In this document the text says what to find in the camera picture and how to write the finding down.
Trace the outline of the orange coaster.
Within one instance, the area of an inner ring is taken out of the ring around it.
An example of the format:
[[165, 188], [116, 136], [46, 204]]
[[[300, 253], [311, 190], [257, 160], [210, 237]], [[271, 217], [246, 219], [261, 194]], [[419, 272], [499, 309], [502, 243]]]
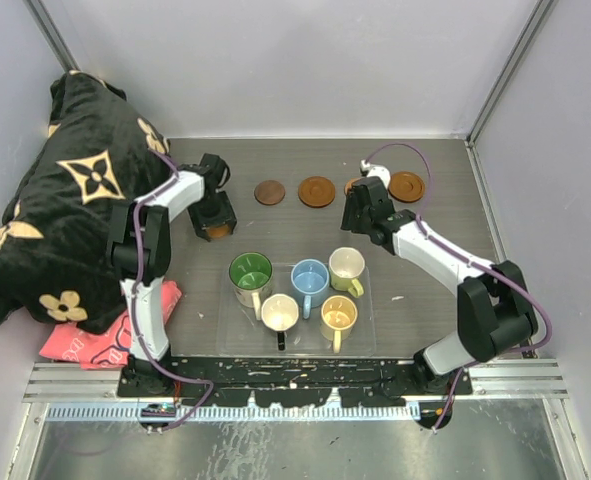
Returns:
[[352, 187], [353, 187], [353, 186], [354, 186], [354, 184], [355, 184], [356, 182], [358, 182], [359, 180], [361, 180], [361, 177], [358, 177], [358, 178], [353, 178], [353, 179], [349, 180], [349, 181], [346, 183], [346, 185], [345, 185], [345, 187], [344, 187], [344, 193], [345, 193], [345, 196], [348, 196], [348, 195], [349, 195], [349, 193], [350, 193], [350, 191], [351, 191]]
[[230, 234], [230, 228], [226, 224], [217, 227], [209, 227], [206, 230], [206, 233], [208, 234], [208, 238], [210, 240], [220, 239]]

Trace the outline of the light brown ringed coaster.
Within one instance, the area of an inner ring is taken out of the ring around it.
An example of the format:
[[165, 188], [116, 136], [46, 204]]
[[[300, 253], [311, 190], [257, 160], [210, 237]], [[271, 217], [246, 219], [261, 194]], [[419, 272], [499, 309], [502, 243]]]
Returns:
[[424, 196], [425, 184], [417, 174], [400, 171], [391, 176], [388, 190], [396, 200], [414, 203]]

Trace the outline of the dark brown coaster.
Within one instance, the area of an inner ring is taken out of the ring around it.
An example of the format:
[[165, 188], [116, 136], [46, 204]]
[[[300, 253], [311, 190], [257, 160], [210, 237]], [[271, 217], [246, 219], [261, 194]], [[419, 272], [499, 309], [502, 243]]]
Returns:
[[254, 189], [254, 197], [257, 202], [265, 206], [279, 204], [285, 197], [284, 185], [277, 180], [264, 180]]

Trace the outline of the brown ringed wooden coaster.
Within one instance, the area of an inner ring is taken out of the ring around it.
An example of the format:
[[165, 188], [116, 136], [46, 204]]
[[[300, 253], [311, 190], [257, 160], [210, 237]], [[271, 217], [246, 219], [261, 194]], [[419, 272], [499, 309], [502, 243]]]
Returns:
[[335, 195], [334, 184], [323, 176], [308, 177], [298, 187], [300, 201], [311, 208], [324, 208], [330, 205], [334, 201]]

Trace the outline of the olive green white mug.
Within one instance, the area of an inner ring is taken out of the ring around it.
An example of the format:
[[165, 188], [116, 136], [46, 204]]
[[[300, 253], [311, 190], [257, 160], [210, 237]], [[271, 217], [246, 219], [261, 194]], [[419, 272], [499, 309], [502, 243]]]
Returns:
[[330, 282], [334, 290], [348, 292], [354, 298], [364, 294], [364, 287], [360, 276], [365, 270], [366, 263], [363, 255], [355, 248], [340, 247], [329, 257], [328, 267]]

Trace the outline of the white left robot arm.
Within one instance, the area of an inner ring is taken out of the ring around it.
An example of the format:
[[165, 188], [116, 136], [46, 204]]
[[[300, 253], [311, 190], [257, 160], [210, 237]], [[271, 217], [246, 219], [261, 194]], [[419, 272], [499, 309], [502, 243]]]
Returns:
[[131, 322], [126, 380], [153, 396], [163, 396], [175, 382], [212, 386], [208, 380], [181, 376], [171, 368], [162, 304], [172, 257], [171, 223], [186, 213], [196, 235], [212, 241], [231, 235], [237, 218], [224, 191], [231, 176], [224, 159], [207, 153], [197, 165], [176, 166], [169, 156], [157, 156], [169, 166], [170, 178], [147, 194], [113, 205], [106, 256], [120, 280]]

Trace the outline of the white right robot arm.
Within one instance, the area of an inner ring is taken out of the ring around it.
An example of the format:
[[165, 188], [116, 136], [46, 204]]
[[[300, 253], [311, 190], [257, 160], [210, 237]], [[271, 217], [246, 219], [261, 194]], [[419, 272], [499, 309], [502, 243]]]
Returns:
[[437, 393], [454, 371], [492, 360], [538, 332], [524, 277], [515, 263], [481, 259], [434, 232], [414, 212], [397, 211], [379, 178], [353, 183], [341, 228], [364, 234], [419, 267], [456, 299], [455, 330], [413, 356], [413, 381], [420, 391]]

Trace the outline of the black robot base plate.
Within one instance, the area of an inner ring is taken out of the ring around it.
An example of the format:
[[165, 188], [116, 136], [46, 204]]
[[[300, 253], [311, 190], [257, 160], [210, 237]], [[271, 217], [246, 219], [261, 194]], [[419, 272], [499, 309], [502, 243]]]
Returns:
[[412, 396], [441, 398], [452, 378], [419, 383], [414, 365], [392, 358], [172, 357], [163, 366], [177, 376], [208, 380], [207, 406], [268, 408], [322, 406], [337, 393], [345, 407], [403, 406]]

